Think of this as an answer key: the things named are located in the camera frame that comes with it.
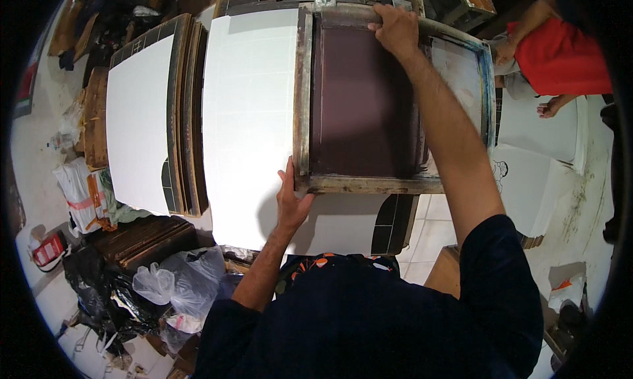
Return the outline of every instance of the white tile floor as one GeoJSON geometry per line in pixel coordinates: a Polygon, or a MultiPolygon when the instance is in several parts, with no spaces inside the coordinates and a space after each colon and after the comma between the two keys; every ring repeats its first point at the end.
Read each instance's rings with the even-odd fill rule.
{"type": "Polygon", "coordinates": [[[397,255],[402,278],[424,285],[440,250],[456,242],[446,196],[421,195],[409,246],[397,255]]]}

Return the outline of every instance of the screen printing press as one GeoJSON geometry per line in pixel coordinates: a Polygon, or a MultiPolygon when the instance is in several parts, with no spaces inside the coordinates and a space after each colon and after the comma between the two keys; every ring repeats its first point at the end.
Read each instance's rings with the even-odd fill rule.
{"type": "MultiPolygon", "coordinates": [[[[490,49],[423,18],[422,0],[218,0],[200,115],[218,244],[263,247],[277,222],[277,170],[289,155],[296,190],[326,192],[291,241],[291,254],[398,254],[408,243],[419,194],[443,193],[411,85],[367,30],[378,1],[420,15],[422,51],[489,151],[494,146],[490,49]]],[[[112,177],[117,194],[114,171],[112,177]]]]}

